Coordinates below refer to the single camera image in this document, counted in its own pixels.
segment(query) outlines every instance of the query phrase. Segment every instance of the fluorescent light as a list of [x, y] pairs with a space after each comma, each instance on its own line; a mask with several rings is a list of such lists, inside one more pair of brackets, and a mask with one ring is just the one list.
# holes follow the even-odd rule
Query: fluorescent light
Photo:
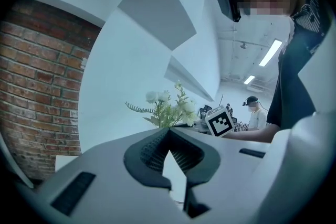
[[249, 84], [254, 78], [255, 76], [249, 76], [248, 79], [244, 82], [244, 84]]
[[277, 50], [280, 48], [282, 42], [280, 40], [274, 40], [272, 46], [269, 48], [268, 53], [265, 55], [263, 60], [260, 62], [260, 66], [264, 67], [269, 60], [273, 57], [273, 55], [277, 52]]

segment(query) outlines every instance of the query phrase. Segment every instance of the black cap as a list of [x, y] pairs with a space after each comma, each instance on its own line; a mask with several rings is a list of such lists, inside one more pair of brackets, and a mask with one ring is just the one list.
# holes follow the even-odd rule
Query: black cap
[[251, 102], [257, 102], [257, 101], [258, 101], [258, 98], [252, 95], [249, 98], [247, 98], [246, 104], [249, 105]]

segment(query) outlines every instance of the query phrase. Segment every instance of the flower arrangement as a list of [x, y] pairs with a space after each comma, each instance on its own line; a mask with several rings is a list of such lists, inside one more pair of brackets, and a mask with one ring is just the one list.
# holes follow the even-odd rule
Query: flower arrangement
[[175, 88], [179, 91], [177, 94], [176, 105], [171, 105], [171, 96], [168, 91], [164, 92], [148, 92], [146, 94], [146, 101], [149, 104], [154, 104], [153, 109], [143, 109], [135, 107], [126, 102], [126, 106], [139, 113], [151, 113], [153, 116], [144, 118], [145, 120], [153, 123], [157, 127], [173, 127], [179, 121], [187, 123], [188, 126], [194, 125], [194, 120], [197, 119], [195, 114], [195, 102], [188, 100], [189, 97], [185, 95], [181, 83], [176, 83]]

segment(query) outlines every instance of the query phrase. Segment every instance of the brick wall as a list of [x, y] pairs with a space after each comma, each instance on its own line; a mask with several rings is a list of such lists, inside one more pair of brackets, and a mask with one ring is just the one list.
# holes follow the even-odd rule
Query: brick wall
[[86, 59], [100, 28], [33, 0], [16, 0], [0, 27], [1, 134], [32, 179], [56, 155], [79, 155], [77, 108]]

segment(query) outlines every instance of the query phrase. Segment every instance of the black shirt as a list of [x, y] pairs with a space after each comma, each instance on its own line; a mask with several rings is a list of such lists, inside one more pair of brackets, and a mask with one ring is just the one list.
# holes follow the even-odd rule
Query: black shirt
[[306, 0], [301, 10], [291, 17], [295, 29], [289, 44], [279, 55], [279, 77], [267, 116], [268, 123], [276, 124], [282, 130], [292, 128], [300, 119], [315, 111], [298, 73], [315, 53], [330, 27], [323, 2]]

